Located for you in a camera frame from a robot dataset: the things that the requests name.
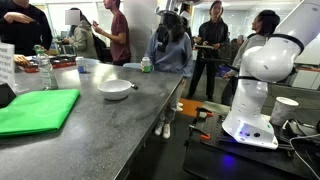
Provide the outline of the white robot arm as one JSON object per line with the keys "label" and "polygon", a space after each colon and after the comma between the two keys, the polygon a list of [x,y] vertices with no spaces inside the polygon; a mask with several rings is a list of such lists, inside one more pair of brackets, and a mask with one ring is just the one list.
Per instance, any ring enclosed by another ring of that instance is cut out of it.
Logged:
{"label": "white robot arm", "polygon": [[222,122],[222,129],[236,142],[267,149],[279,146],[273,126],[261,114],[268,84],[291,73],[295,59],[319,34],[319,20],[320,0],[301,0],[284,19],[272,10],[256,16],[256,33],[267,40],[262,45],[248,43],[231,110]]}

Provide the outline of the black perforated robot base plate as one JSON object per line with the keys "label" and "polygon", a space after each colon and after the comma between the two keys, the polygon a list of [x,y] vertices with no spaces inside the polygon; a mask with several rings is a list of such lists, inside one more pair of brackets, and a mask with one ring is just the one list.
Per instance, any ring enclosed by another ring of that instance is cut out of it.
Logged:
{"label": "black perforated robot base plate", "polygon": [[319,138],[277,127],[275,150],[240,144],[222,129],[225,116],[198,107],[188,127],[183,169],[202,179],[319,180]]}

